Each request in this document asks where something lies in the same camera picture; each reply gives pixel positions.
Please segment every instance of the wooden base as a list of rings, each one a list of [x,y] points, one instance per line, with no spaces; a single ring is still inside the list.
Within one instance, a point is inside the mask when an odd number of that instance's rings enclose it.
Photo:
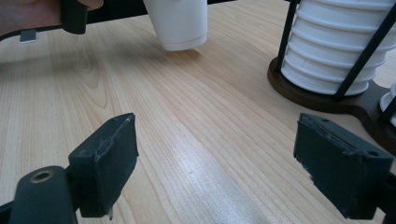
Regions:
[[[330,95],[306,91],[289,82],[282,73],[275,71],[276,60],[274,58],[271,61],[267,75],[277,92],[292,102],[313,110],[356,117],[381,147],[396,156],[396,128],[390,122],[382,124],[377,121],[382,113],[379,100],[389,89],[370,81],[370,86],[364,93],[346,96],[340,102],[335,102]]]

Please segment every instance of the hand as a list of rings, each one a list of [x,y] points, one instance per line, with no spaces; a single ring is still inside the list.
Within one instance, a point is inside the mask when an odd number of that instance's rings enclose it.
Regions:
[[[104,0],[78,0],[89,10]],[[0,35],[13,31],[61,24],[60,0],[0,0]]]

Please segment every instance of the stack of paper cups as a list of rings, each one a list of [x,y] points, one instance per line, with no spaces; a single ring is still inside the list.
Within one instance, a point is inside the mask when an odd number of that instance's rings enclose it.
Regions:
[[[287,80],[308,91],[333,95],[358,60],[395,0],[303,0],[296,11],[282,65]],[[393,27],[346,95],[367,90],[386,52],[396,47]]]
[[[379,107],[381,107],[382,111],[385,111],[390,104],[390,102],[396,97],[396,82],[390,87],[390,92],[382,96],[379,101]],[[396,127],[396,115],[390,120],[393,126]]]
[[[155,33],[167,50],[206,42],[207,0],[144,0]]]

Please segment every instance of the wood grain surface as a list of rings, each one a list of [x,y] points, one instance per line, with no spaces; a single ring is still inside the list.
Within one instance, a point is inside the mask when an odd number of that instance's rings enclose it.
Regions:
[[[357,119],[291,103],[266,77],[287,7],[209,6],[207,42],[178,52],[162,49],[149,16],[91,24],[85,35],[0,42],[0,204],[13,200],[21,177],[66,167],[101,124],[134,112],[140,157],[111,223],[358,222],[344,219],[293,158],[297,120],[320,115],[374,141]],[[377,72],[380,85],[396,81],[395,51]]]

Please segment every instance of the light wood tabletop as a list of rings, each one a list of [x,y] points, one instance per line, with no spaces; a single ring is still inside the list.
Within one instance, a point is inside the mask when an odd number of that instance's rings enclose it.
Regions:
[[[0,204],[21,177],[68,165],[105,121],[136,115],[140,153],[111,223],[355,223],[293,158],[300,113],[320,115],[375,144],[349,115],[296,105],[269,84],[289,3],[209,6],[208,39],[162,49],[149,16],[0,42]],[[396,81],[396,51],[375,81]],[[380,223],[384,214],[377,211]],[[80,223],[110,223],[107,217]]]

